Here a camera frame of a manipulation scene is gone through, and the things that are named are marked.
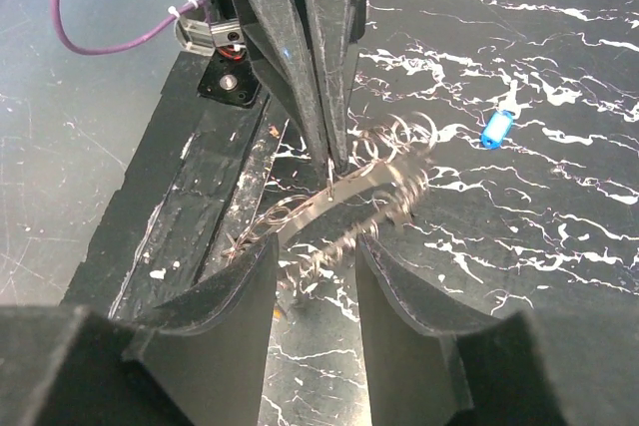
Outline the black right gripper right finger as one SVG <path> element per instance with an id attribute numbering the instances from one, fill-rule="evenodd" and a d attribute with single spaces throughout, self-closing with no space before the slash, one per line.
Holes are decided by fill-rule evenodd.
<path id="1" fill-rule="evenodd" d="M 375 425 L 634 425 L 638 312 L 607 301 L 478 311 L 356 241 Z"/>

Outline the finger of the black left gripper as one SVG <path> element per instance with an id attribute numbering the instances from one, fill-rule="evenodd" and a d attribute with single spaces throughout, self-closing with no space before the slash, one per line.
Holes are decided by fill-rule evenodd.
<path id="1" fill-rule="evenodd" d="M 305 0 L 319 87 L 320 127 L 334 169 L 348 164 L 346 110 L 365 32 L 366 0 Z"/>
<path id="2" fill-rule="evenodd" d="M 328 152 L 319 93 L 294 0 L 232 1 L 256 76 L 301 130 L 314 168 L 325 180 Z"/>

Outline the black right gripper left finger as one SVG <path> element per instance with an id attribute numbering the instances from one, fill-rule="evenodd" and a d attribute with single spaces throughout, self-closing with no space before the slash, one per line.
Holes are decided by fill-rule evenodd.
<path id="1" fill-rule="evenodd" d="M 254 425 L 279 242 L 267 236 L 133 322 L 86 306 L 1 310 L 5 425 Z"/>

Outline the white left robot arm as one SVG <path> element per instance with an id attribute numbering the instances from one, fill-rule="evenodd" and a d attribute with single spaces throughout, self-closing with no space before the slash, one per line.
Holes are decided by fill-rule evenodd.
<path id="1" fill-rule="evenodd" d="M 367 0 L 196 0 L 180 15 L 184 50 L 209 58 L 205 98 L 278 101 L 327 178 L 348 165 L 346 110 L 365 32 Z"/>

